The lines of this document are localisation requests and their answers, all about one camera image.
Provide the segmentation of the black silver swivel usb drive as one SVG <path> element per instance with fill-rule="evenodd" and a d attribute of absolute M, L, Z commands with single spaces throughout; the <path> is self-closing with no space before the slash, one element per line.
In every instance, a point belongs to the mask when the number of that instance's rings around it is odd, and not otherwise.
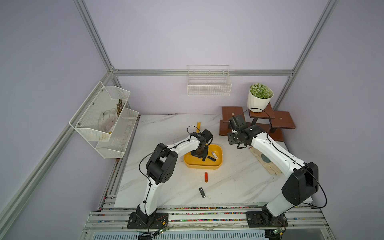
<path fill-rule="evenodd" d="M 200 194 L 201 194 L 202 198 L 205 198 L 205 197 L 206 197 L 206 195 L 205 195 L 205 192 L 204 192 L 203 188 L 199 188 L 199 192 L 200 192 Z"/>

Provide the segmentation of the white mesh wall shelf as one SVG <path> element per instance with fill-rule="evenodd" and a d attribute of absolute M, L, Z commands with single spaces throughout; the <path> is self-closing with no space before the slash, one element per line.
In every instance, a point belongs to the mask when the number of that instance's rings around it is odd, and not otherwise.
<path fill-rule="evenodd" d="M 69 125 L 103 159 L 125 155 L 139 113 L 129 107 L 130 91 L 99 82 Z"/>

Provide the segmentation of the white pot green plant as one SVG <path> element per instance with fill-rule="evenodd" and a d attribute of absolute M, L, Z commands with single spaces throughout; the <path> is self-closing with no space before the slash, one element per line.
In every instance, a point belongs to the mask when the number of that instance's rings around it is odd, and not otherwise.
<path fill-rule="evenodd" d="M 247 108 L 254 113 L 261 113 L 270 103 L 274 92 L 267 86 L 256 83 L 250 85 Z"/>

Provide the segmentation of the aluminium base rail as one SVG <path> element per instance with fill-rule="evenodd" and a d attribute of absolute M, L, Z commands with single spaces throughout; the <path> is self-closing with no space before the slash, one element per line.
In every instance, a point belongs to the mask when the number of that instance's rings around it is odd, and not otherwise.
<path fill-rule="evenodd" d="M 116 196 L 91 212 L 82 240 L 334 240 L 320 209 L 301 205 L 287 211 L 276 225 L 257 226 L 251 214 L 261 204 L 235 207 L 160 208 L 154 222 L 141 225 L 135 209 L 116 208 Z"/>

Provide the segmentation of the aluminium frame profile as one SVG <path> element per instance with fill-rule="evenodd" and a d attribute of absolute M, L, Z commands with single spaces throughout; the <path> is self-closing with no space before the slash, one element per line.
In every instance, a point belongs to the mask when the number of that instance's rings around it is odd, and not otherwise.
<path fill-rule="evenodd" d="M 117 69 L 292 70 L 326 1 L 86 1 Z M 73 1 L 1 1 L 1 210 L 107 73 Z M 74 133 L 7 240 L 77 240 L 115 162 Z"/>

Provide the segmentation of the black usb flash drive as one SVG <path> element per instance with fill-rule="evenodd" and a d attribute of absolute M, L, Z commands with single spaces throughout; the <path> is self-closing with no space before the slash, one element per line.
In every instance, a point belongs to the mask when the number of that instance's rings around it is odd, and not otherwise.
<path fill-rule="evenodd" d="M 210 159 L 211 161 L 215 162 L 217 159 L 214 158 L 214 157 L 211 157 L 211 156 L 207 156 L 208 159 Z"/>

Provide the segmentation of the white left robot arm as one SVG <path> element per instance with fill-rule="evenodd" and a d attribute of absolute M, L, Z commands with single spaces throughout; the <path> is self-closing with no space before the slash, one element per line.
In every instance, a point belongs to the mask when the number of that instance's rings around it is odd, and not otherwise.
<path fill-rule="evenodd" d="M 205 129 L 200 133 L 190 133 L 184 140 L 174 144 L 160 143 L 149 154 L 150 158 L 146 164 L 147 173 L 144 174 L 148 180 L 147 189 L 143 201 L 136 210 L 142 222 L 146 223 L 156 212 L 162 186 L 173 175 L 178 158 L 190 153 L 193 157 L 205 161 L 212 141 L 213 134 Z"/>

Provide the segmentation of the yellow storage box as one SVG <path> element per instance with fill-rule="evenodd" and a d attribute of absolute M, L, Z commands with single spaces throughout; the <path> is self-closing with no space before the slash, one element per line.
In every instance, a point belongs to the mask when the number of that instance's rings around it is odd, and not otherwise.
<path fill-rule="evenodd" d="M 192 169 L 204 169 L 204 170 L 216 170 L 223 164 L 223 150 L 219 145 L 210 145 L 208 156 L 214 157 L 212 152 L 215 152 L 218 156 L 218 159 L 213 162 L 206 157 L 206 160 L 203 162 L 202 159 L 193 157 L 191 153 L 184 155 L 184 163 L 188 168 Z"/>

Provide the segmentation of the beige work glove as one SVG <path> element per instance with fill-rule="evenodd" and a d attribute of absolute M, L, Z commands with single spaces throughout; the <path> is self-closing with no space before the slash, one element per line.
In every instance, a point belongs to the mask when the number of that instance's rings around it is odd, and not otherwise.
<path fill-rule="evenodd" d="M 282 174 L 281 170 L 270 161 L 269 158 L 267 158 L 262 152 L 259 150 L 250 147 L 250 152 L 256 157 L 256 159 L 262 164 L 262 166 L 267 170 L 268 173 L 271 175 L 277 175 L 280 176 Z"/>

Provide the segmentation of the brown wooden tiered stand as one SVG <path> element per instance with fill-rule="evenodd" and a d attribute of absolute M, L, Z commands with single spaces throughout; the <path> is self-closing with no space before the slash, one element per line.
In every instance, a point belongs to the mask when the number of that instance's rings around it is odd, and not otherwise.
<path fill-rule="evenodd" d="M 227 134 L 231 131 L 229 119 L 238 115 L 245 119 L 244 109 L 242 107 L 222 107 L 223 119 L 220 120 L 220 136 L 227 136 Z M 260 126 L 276 142 L 284 141 L 282 129 L 294 130 L 296 128 L 296 125 L 289 112 L 273 111 L 271 104 L 267 105 L 267 107 L 264 109 L 264 112 L 250 112 L 249 117 L 252 119 L 251 123 L 247 123 L 249 126 Z"/>

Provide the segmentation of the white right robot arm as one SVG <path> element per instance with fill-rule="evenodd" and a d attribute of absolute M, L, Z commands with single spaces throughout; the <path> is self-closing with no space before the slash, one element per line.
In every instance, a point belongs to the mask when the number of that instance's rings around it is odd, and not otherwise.
<path fill-rule="evenodd" d="M 319 168 L 313 162 L 305 163 L 279 146 L 267 132 L 258 125 L 248 126 L 244 117 L 235 116 L 229 120 L 232 131 L 228 133 L 230 145 L 237 149 L 251 146 L 274 163 L 287 177 L 281 192 L 263 206 L 265 218 L 275 219 L 287 210 L 298 206 L 318 192 Z"/>

